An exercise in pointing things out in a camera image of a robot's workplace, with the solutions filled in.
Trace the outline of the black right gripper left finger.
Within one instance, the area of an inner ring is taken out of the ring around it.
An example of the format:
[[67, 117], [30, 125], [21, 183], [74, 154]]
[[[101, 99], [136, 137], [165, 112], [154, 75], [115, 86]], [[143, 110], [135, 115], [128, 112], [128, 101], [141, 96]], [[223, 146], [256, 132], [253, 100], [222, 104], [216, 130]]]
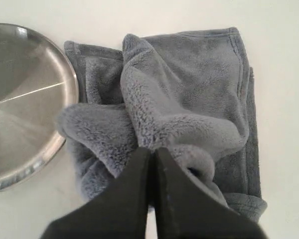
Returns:
[[146, 236], [151, 152], [138, 148], [127, 167], [97, 197], [52, 221], [43, 239], [143, 239]]

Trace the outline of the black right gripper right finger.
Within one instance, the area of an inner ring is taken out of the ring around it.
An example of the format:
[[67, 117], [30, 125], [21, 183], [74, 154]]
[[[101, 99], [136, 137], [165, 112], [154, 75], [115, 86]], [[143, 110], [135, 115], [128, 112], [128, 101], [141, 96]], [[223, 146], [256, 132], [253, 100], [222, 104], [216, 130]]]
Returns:
[[160, 239], [259, 239], [261, 228], [199, 189], [166, 148], [153, 155], [153, 205]]

